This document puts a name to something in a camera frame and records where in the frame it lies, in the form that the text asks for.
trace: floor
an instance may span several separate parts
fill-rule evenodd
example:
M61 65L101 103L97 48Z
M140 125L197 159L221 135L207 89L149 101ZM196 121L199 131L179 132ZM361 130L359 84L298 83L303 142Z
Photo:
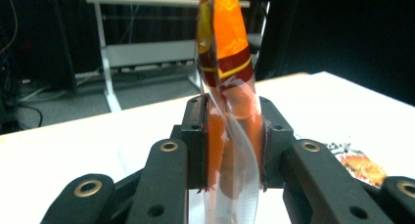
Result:
M200 90L189 79L194 65L153 66L113 71L113 85L123 110L191 96ZM17 120L21 129L35 128L110 112L99 71L79 75L76 91L48 89L36 82L21 86Z

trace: metal leg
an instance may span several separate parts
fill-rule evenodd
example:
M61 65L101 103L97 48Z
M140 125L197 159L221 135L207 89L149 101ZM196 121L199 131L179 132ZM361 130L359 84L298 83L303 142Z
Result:
M105 42L104 26L103 26L102 15L101 15L101 6L100 6L100 3L98 2L95 2L94 6L95 6L95 15L97 19L97 26L98 26L98 35L100 38L100 48L101 48L101 57L102 57L102 62L103 62L105 83L107 86L104 93L105 93L105 96L107 97L107 102L108 102L111 112L119 112L121 111L121 106L119 105L118 99L116 98L116 95L114 93L113 81L111 80L110 63L108 61L108 56L107 56L107 45Z

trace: yellow stripe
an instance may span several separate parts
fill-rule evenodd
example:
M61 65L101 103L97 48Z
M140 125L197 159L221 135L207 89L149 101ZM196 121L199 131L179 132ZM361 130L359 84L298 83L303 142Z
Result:
M247 67L249 64L250 64L250 62L251 62L251 57L244 63L244 64L242 64L241 66L239 66L239 67L236 67L236 68L233 68L233 69L231 69L231 70L228 70L228 71L225 71L225 72L222 72L222 70L221 69L219 69L219 73L218 73L218 75L219 75L219 78L220 79L222 79L222 78L226 78L226 77L229 77L229 76L231 76L231 75L233 75L233 74L236 74L236 73L238 73L239 71L241 71L241 70L243 70L245 67ZM201 70L202 71L205 71L205 72L214 72L214 67L201 67Z

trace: white table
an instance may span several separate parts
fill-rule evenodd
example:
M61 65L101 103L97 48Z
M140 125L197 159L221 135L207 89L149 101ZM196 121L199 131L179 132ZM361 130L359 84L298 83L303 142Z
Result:
M327 72L258 82L297 135L349 140L390 176L415 178L415 109ZM151 146L180 124L192 97L0 136L0 223L39 223L64 186L87 173L115 182L142 168ZM290 223L282 191L259 196L256 223ZM190 218L203 207L191 196Z

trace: transparent plastic bag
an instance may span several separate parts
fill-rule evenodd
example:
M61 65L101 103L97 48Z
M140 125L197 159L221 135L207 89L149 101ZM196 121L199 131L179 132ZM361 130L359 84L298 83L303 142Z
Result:
M201 0L199 70L208 92L206 223L254 223L263 122L239 0Z

